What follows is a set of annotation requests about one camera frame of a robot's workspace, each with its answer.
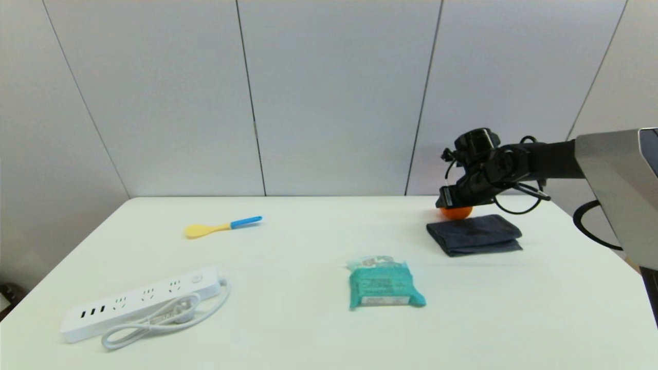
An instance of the electrical outlet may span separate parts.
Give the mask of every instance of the electrical outlet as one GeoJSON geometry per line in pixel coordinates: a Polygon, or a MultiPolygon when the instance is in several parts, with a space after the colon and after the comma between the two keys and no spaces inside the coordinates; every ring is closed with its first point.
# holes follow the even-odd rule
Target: electrical outlet
{"type": "Polygon", "coordinates": [[[68,310],[60,332],[69,343],[101,335],[113,326],[141,319],[170,300],[196,292],[202,300],[221,292],[216,267],[168,278],[68,310]]]}
{"type": "Polygon", "coordinates": [[[146,302],[155,298],[155,288],[148,288],[141,294],[141,301],[146,302]]]}

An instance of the table surface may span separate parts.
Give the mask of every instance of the table surface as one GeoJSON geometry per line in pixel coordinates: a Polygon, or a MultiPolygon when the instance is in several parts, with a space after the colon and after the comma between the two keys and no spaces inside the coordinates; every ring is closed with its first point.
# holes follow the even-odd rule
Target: table surface
{"type": "MultiPolygon", "coordinates": [[[[137,198],[0,325],[2,369],[656,369],[638,273],[552,203],[504,217],[523,251],[450,258],[427,234],[435,197],[137,198]],[[183,229],[262,215],[186,240],[183,229]],[[348,309],[345,261],[408,262],[427,306],[348,309]],[[203,323],[115,352],[66,344],[68,308],[217,265],[232,295],[203,323]]],[[[523,209],[533,200],[507,196],[523,209]]],[[[501,213],[494,205],[474,215],[501,213]]]]}

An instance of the dark gray towel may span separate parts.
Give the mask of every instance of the dark gray towel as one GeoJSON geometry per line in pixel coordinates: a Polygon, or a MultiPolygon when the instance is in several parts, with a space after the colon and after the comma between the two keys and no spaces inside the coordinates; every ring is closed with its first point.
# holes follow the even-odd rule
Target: dark gray towel
{"type": "Polygon", "coordinates": [[[519,228],[499,215],[427,224],[427,231],[450,257],[523,249],[519,228]]]}

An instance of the teal snack package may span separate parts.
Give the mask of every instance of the teal snack package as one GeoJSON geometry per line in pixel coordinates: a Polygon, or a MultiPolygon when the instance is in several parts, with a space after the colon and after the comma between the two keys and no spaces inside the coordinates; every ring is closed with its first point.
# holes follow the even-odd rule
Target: teal snack package
{"type": "Polygon", "coordinates": [[[351,289],[349,307],[360,305],[426,305],[425,297],[413,286],[406,263],[389,256],[364,257],[347,263],[351,289]]]}

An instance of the orange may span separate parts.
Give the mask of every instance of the orange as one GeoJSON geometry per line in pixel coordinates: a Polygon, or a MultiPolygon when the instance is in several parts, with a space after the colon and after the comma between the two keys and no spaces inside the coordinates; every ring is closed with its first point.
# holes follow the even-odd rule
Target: orange
{"type": "Polygon", "coordinates": [[[439,208],[441,209],[441,213],[443,215],[451,220],[463,220],[470,215],[470,212],[473,210],[473,207],[462,207],[462,208],[451,208],[451,209],[446,209],[446,208],[439,208]]]}

